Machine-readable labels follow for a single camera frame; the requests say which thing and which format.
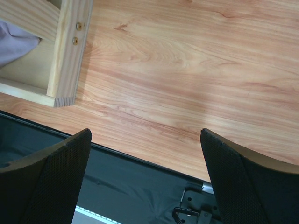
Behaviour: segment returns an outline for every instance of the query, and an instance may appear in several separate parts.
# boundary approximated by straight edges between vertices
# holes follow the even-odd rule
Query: white strip
[[[75,211],[80,212],[80,213],[82,213],[82,214],[84,214],[86,216],[89,216],[91,218],[94,218],[96,220],[99,220],[101,222],[104,222],[106,224],[121,224],[121,223],[118,223],[118,222],[116,222],[116,221],[114,221],[114,220],[112,220],[110,218],[106,218],[105,216],[101,216],[101,215],[99,215],[97,213],[94,213],[94,212],[92,212],[90,210],[81,208],[81,207],[79,207],[77,205],[76,205]]]

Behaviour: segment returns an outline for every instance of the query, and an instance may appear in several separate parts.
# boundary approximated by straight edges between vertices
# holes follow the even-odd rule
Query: screw head
[[[73,45],[77,45],[79,43],[79,40],[77,37],[73,38]]]
[[[76,24],[76,29],[77,29],[78,31],[80,31],[80,30],[82,30],[82,27],[83,27],[82,23],[81,23],[81,22],[77,22],[77,24]]]

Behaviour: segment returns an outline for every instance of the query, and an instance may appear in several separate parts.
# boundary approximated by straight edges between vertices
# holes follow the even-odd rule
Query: wooden box
[[[93,0],[0,0],[0,20],[41,38],[0,68],[0,92],[39,104],[74,104]]]

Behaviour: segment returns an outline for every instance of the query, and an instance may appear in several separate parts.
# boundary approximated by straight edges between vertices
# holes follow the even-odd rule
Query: purple cloth
[[[9,23],[0,21],[0,67],[34,49],[40,39]]]

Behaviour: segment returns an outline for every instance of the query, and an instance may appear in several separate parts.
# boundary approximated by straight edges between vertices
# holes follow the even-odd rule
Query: wooden table
[[[0,108],[208,180],[204,127],[299,164],[297,0],[95,0],[74,106]]]

